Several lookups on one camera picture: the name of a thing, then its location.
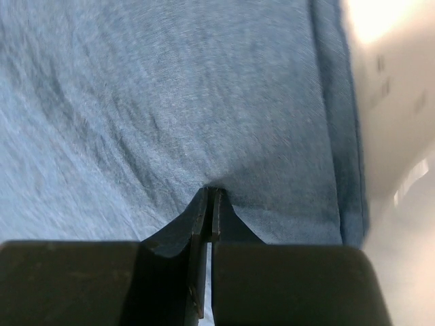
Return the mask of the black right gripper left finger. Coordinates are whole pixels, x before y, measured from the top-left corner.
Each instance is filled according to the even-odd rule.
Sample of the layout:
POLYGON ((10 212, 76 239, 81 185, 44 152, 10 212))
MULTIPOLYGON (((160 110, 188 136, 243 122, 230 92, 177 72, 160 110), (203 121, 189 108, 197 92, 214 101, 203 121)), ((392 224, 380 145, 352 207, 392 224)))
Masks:
POLYGON ((196 325, 204 315, 208 191, 139 241, 1 245, 2 325, 196 325))

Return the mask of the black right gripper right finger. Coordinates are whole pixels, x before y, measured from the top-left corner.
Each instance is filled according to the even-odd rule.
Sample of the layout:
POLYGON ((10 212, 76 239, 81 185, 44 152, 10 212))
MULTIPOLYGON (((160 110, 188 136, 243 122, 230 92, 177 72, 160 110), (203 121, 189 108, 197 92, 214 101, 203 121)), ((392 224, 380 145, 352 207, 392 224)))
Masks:
POLYGON ((390 325, 367 256, 343 245, 266 244, 215 193, 211 306, 216 325, 390 325))

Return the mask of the blue cloth napkin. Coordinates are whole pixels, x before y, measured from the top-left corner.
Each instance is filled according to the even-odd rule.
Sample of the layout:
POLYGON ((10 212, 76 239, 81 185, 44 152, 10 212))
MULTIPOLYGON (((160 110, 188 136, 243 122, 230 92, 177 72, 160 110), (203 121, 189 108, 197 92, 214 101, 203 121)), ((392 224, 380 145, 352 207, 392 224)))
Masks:
POLYGON ((360 247, 349 59, 340 1, 2 1, 1 240, 142 240, 213 186, 360 247))

